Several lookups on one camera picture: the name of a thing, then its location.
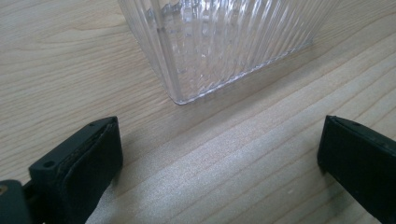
clear plastic container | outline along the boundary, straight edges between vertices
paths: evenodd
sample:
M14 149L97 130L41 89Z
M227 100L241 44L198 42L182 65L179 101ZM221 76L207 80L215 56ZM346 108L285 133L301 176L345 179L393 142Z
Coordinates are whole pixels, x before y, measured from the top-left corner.
M119 0L170 97L204 96L309 44L339 0Z

tabletop surface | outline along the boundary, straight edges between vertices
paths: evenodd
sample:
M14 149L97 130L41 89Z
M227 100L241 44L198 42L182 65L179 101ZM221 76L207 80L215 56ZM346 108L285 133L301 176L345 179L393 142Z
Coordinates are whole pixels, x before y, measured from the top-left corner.
M396 139L396 1L343 0L313 45L188 105L115 0L0 2L0 178L118 116L124 167L88 223L376 223L317 166L326 115Z

wooden table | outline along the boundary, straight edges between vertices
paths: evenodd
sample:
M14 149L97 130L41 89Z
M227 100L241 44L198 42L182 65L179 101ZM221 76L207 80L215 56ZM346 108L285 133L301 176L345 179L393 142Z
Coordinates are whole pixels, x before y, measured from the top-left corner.
M89 223L376 223L316 163L327 114L396 139L396 2L345 0L315 43L175 105L108 0L0 2L0 177L116 115L124 167Z

metal screw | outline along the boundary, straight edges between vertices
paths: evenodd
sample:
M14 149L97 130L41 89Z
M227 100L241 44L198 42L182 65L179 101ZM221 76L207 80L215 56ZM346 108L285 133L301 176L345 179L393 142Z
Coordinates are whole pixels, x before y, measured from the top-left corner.
M8 187L6 185L0 185L0 196L8 190Z

black clamp jaw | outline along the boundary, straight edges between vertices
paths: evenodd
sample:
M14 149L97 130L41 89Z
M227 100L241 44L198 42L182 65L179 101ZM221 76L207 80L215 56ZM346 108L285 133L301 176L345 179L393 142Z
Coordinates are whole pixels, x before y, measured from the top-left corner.
M328 116L318 165L380 222L396 223L396 142L357 122Z
M85 223L122 167L116 117L92 122L29 167L0 181L0 223Z

